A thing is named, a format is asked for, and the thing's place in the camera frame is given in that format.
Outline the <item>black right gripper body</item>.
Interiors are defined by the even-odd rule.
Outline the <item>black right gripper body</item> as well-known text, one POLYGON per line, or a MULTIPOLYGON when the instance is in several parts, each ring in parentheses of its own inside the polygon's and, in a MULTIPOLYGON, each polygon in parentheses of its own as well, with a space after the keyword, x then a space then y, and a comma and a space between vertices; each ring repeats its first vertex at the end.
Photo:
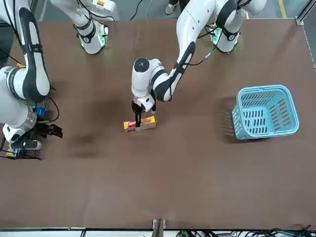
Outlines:
POLYGON ((50 125, 47 123, 36 123, 35 126, 25 133, 27 141, 38 140, 39 138, 46 138, 50 133, 50 125))

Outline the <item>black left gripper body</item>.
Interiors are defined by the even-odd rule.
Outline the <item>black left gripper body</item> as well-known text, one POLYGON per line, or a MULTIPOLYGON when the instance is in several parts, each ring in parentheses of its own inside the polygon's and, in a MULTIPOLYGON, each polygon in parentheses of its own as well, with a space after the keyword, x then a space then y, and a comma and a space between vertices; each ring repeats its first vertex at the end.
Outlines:
POLYGON ((132 107, 133 112, 136 114, 141 114, 143 112, 143 107, 139 106, 134 101, 131 101, 131 107, 132 107))

